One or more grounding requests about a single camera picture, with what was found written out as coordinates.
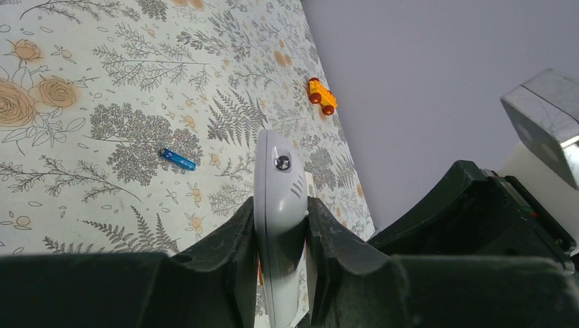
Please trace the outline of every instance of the floral pattern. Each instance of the floral pattern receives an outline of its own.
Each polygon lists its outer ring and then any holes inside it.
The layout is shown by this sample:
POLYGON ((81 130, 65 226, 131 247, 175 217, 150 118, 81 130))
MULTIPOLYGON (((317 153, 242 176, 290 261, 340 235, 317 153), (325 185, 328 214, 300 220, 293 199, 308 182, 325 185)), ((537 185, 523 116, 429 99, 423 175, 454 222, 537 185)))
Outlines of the floral pattern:
POLYGON ((373 234, 339 109, 307 99, 326 79, 299 0, 0 0, 0 17, 0 255, 175 254, 253 195, 263 128, 344 226, 373 234))

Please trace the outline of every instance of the table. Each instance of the table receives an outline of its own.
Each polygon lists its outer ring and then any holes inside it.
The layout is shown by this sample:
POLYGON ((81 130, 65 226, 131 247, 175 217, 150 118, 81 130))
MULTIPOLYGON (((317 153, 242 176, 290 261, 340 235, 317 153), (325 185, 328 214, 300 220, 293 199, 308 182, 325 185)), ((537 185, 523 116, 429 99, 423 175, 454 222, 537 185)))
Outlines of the table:
POLYGON ((372 235, 339 108, 307 100, 309 78, 327 82, 298 0, 4 0, 0 39, 0 255, 173 255, 252 195, 263 128, 293 142, 342 224, 372 235))

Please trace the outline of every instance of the red wheel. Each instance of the red wheel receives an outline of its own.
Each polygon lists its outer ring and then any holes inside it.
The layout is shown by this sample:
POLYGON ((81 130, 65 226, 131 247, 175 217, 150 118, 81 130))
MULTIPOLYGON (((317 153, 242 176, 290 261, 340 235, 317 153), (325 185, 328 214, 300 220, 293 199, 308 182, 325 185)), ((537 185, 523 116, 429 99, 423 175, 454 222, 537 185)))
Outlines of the red wheel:
POLYGON ((322 95, 318 94, 317 92, 314 94, 310 94, 308 98, 310 103, 312 104, 319 104, 320 101, 322 101, 322 95))
POLYGON ((322 113, 324 113, 324 115, 332 115, 334 113, 335 108, 333 106, 324 106, 324 108, 322 109, 322 113))

